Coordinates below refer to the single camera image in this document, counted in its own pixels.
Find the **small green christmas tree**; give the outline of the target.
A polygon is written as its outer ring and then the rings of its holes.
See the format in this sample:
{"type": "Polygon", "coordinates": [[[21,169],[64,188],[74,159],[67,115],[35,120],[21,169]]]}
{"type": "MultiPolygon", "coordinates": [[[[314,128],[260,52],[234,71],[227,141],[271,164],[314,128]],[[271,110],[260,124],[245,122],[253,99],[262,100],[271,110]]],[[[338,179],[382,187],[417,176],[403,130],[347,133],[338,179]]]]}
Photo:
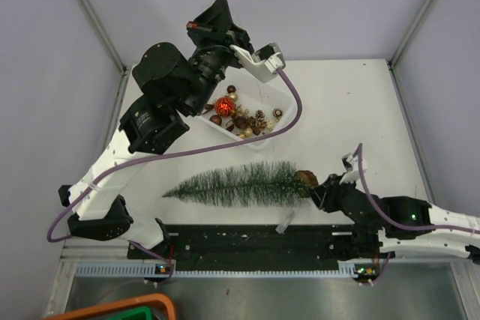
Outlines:
{"type": "Polygon", "coordinates": [[[201,172],[163,197],[222,208],[297,208],[318,185],[312,171],[300,170],[293,162],[262,161],[201,172]]]}

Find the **white plastic basket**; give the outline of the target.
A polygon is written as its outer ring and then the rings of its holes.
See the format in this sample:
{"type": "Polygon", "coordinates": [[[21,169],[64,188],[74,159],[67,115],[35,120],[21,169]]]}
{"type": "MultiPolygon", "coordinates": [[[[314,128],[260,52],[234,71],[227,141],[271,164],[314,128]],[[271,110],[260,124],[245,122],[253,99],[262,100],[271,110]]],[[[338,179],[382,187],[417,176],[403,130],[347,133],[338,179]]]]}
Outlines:
{"type": "Polygon", "coordinates": [[[264,114],[264,122],[268,126],[261,135],[284,128],[296,116],[296,100],[280,77],[262,83],[244,69],[230,68],[226,71],[226,79],[218,85],[208,103],[214,104],[225,97],[230,85],[236,89],[238,99],[235,105],[242,116],[254,118],[259,111],[264,114]]]}

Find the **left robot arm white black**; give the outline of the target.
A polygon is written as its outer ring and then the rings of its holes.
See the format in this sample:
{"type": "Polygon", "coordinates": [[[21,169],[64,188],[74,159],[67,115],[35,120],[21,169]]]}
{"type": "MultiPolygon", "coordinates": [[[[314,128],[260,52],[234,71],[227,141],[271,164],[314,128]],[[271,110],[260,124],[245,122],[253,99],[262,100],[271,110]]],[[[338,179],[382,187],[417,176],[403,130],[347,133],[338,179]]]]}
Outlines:
{"type": "Polygon", "coordinates": [[[128,209],[122,191],[149,156],[164,154],[188,132],[183,119],[204,111],[227,68],[240,66],[233,47],[254,50],[248,33],[233,22],[227,0],[215,0],[186,29],[196,47],[192,56],[185,58],[168,42],[151,46],[131,72],[141,96],[84,177],[59,188],[70,238],[123,238],[154,257],[168,253],[170,240],[159,221],[128,209]]]}

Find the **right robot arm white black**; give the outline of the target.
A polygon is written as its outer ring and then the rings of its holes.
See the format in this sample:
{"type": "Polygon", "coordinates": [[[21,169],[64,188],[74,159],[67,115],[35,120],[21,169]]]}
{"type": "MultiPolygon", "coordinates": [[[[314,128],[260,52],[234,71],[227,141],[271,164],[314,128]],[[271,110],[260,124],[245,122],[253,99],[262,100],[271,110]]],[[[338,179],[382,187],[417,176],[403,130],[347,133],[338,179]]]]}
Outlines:
{"type": "Polygon", "coordinates": [[[353,221],[350,248],[361,257],[379,253],[443,254],[479,263],[479,218],[409,196],[379,197],[365,175],[332,174],[309,189],[315,206],[353,221]]]}

